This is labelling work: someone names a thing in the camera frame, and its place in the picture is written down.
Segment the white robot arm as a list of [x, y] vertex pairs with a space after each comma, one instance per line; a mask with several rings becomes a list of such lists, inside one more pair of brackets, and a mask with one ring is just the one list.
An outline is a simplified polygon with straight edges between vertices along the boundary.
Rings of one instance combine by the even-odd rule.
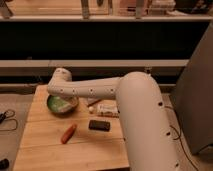
[[70, 71], [58, 68], [47, 91], [62, 98], [114, 99], [130, 171], [182, 171], [161, 91], [151, 75], [130, 72], [122, 77], [73, 81]]

